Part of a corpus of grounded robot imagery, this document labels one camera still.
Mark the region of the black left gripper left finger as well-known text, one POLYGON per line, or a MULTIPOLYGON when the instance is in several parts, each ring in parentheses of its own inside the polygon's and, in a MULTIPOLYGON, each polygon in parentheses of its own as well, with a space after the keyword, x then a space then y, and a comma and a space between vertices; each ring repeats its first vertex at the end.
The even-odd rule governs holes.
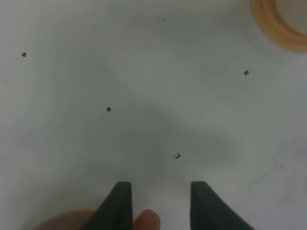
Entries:
POLYGON ((130 182, 118 182, 90 220, 92 230, 131 230, 132 188, 130 182))

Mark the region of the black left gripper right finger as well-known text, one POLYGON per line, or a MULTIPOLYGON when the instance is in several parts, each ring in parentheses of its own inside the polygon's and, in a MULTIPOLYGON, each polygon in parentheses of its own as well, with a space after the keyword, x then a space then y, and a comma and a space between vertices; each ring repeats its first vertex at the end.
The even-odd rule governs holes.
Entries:
POLYGON ((191 183, 190 228, 192 230, 251 230, 206 183, 191 183))

